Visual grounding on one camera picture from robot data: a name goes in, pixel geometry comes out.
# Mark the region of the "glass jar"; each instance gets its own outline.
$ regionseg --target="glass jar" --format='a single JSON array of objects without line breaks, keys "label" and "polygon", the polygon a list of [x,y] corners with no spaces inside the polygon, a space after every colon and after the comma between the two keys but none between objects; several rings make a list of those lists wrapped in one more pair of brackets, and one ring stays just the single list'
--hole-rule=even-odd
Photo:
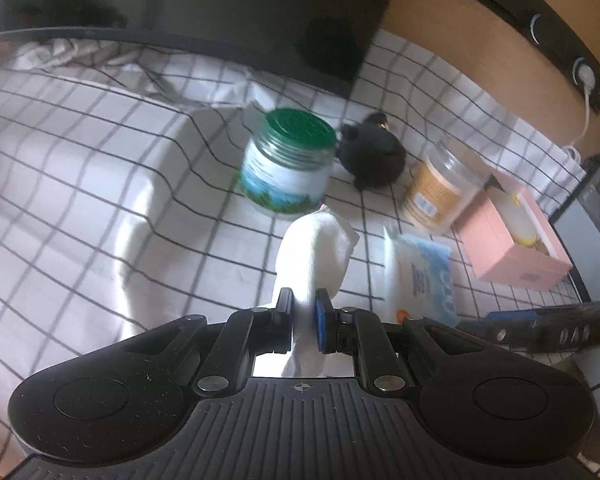
[{"label": "glass jar", "polygon": [[320,206],[331,173],[336,133],[304,110],[279,108],[244,150],[240,185],[267,212],[300,216]]},{"label": "glass jar", "polygon": [[404,200],[405,216],[432,234],[442,234],[491,175],[474,150],[450,136],[427,150]]}]

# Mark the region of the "wet wipes package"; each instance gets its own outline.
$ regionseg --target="wet wipes package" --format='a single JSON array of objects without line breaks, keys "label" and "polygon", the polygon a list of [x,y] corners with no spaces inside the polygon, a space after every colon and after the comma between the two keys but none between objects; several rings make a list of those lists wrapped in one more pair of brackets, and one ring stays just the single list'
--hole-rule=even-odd
[{"label": "wet wipes package", "polygon": [[376,308],[388,323],[428,317],[458,324],[449,267],[450,249],[409,234],[384,230],[384,304]]}]

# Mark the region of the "white checkered tablecloth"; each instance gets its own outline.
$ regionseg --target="white checkered tablecloth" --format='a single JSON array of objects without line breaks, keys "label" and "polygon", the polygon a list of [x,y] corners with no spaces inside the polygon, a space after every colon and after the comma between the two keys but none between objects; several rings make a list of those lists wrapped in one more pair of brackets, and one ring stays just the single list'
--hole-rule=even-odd
[{"label": "white checkered tablecloth", "polygon": [[[361,235],[335,306],[382,301],[382,229],[417,232],[400,199],[444,132],[526,182],[546,213],[584,176],[458,70],[383,31],[349,101],[208,57],[57,41],[62,56],[56,43],[0,60],[2,474],[21,459],[6,406],[23,378],[185,314],[222,322],[269,303],[288,222],[235,189],[266,110],[301,107],[339,127],[381,108],[409,152],[381,190],[358,192],[334,163],[326,203]],[[578,301],[568,281],[547,292],[480,282],[453,232],[435,239],[451,248],[461,316]]]}]

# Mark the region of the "jar label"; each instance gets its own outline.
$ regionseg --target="jar label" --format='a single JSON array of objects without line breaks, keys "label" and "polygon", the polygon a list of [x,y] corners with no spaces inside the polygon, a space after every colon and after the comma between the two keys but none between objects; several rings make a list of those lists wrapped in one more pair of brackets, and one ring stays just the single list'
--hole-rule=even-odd
[{"label": "jar label", "polygon": [[244,150],[240,184],[245,195],[270,211],[294,214],[317,209],[324,198],[331,165],[291,170],[264,156],[253,143]]},{"label": "jar label", "polygon": [[460,189],[427,160],[411,184],[404,208],[420,224],[434,226],[456,207],[460,197]]}]

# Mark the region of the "black plush toy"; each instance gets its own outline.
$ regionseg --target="black plush toy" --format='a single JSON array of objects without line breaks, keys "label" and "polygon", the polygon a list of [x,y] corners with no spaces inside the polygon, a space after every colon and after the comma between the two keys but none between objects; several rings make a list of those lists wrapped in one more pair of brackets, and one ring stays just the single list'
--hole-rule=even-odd
[{"label": "black plush toy", "polygon": [[357,189],[384,187],[394,182],[404,169],[406,150],[386,129],[386,115],[375,112],[360,124],[344,124],[336,156],[356,179]]}]

